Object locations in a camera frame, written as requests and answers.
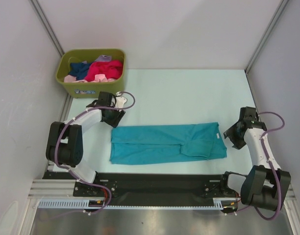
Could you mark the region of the teal t shirt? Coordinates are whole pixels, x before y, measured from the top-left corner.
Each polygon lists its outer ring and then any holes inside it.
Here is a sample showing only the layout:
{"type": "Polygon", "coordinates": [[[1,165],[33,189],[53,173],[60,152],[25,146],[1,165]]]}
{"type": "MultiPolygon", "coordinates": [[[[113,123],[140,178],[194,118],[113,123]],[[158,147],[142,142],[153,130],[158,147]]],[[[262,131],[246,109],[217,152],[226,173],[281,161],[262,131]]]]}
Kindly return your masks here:
{"type": "Polygon", "coordinates": [[[151,165],[226,157],[217,122],[123,126],[111,131],[112,164],[151,165]]]}

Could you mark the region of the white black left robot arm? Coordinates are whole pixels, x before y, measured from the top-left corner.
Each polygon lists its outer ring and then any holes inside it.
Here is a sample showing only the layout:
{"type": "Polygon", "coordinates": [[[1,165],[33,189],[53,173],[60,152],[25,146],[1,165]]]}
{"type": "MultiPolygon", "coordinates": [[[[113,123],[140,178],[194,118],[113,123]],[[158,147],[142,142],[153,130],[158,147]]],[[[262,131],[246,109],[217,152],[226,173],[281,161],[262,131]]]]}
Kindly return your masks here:
{"type": "Polygon", "coordinates": [[[50,125],[47,160],[85,182],[84,189],[92,196],[100,193],[101,183],[95,180],[96,172],[83,159],[83,134],[100,122],[116,128],[125,114],[126,103],[122,92],[100,92],[98,98],[76,117],[50,125]]]}

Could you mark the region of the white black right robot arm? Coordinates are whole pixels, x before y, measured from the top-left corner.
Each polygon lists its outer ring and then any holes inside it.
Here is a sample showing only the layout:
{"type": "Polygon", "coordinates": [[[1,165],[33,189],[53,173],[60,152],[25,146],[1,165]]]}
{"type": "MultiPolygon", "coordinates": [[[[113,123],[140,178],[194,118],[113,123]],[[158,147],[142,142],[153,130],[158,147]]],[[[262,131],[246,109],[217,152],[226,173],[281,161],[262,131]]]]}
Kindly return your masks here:
{"type": "Polygon", "coordinates": [[[238,121],[224,132],[224,137],[233,143],[235,149],[240,150],[246,146],[253,164],[241,185],[241,202],[256,209],[278,212],[291,183],[291,175],[276,162],[268,142],[268,133],[285,126],[280,115],[272,114],[280,118],[282,125],[269,130],[259,120],[255,108],[242,107],[238,121]]]}

